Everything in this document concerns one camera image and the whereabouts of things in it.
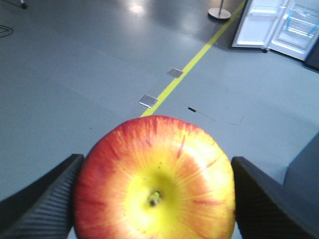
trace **yellow floor tape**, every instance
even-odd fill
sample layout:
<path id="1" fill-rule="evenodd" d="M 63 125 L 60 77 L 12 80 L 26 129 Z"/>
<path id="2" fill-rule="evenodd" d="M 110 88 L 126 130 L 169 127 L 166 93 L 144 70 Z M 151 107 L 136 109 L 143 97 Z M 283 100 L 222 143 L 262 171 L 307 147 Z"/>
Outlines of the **yellow floor tape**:
<path id="1" fill-rule="evenodd" d="M 231 18 L 220 28 L 220 30 L 203 46 L 203 48 L 191 59 L 191 61 L 183 68 L 183 74 L 174 79 L 159 95 L 158 102 L 150 109 L 144 111 L 141 117 L 150 116 L 158 109 L 164 100 L 172 93 L 176 86 L 184 79 L 184 77 L 191 71 L 191 69 L 198 63 L 198 61 L 206 54 L 206 52 L 214 45 L 220 36 L 226 31 L 230 24 L 238 18 L 239 11 L 243 8 L 245 1 L 243 1 L 236 10 L 232 13 Z"/>

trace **white refrigerator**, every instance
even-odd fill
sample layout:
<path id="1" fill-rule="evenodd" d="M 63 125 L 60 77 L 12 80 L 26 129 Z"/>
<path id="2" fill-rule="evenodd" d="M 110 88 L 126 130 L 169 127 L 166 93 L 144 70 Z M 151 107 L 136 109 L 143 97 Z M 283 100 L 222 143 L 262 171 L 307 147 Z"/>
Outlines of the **white refrigerator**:
<path id="1" fill-rule="evenodd" d="M 247 0 L 233 47 L 305 60 L 319 37 L 319 0 Z"/>

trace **floor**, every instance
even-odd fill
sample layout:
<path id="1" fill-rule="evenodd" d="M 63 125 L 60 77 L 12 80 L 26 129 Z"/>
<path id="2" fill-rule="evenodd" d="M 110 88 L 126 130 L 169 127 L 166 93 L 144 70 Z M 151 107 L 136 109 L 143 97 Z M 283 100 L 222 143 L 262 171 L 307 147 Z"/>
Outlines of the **floor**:
<path id="1" fill-rule="evenodd" d="M 0 200 L 140 117 L 139 99 L 158 97 L 174 80 L 168 70 L 183 69 L 226 24 L 207 16 L 216 0 L 27 4 L 0 1 L 0 25 L 13 29 L 0 38 Z M 273 51 L 231 49 L 233 17 L 154 114 L 200 126 L 230 159 L 245 156 L 282 183 L 319 131 L 319 75 Z"/>

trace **metal stand base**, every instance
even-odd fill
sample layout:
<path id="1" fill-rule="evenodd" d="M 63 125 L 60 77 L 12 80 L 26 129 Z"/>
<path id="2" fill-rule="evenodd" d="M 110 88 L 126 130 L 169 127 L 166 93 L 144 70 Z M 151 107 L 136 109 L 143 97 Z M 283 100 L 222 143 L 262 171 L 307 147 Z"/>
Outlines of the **metal stand base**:
<path id="1" fill-rule="evenodd" d="M 208 14 L 218 20 L 226 20 L 231 17 L 231 13 L 222 8 L 210 8 Z"/>

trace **red apple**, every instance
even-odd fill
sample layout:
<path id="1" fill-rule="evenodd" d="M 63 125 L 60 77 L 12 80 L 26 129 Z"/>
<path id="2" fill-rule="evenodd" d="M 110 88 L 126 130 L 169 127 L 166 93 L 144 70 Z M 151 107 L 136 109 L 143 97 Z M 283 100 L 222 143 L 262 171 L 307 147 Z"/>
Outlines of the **red apple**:
<path id="1" fill-rule="evenodd" d="M 79 239 L 229 239 L 233 171 L 199 127 L 165 116 L 132 119 L 90 151 L 74 210 Z"/>

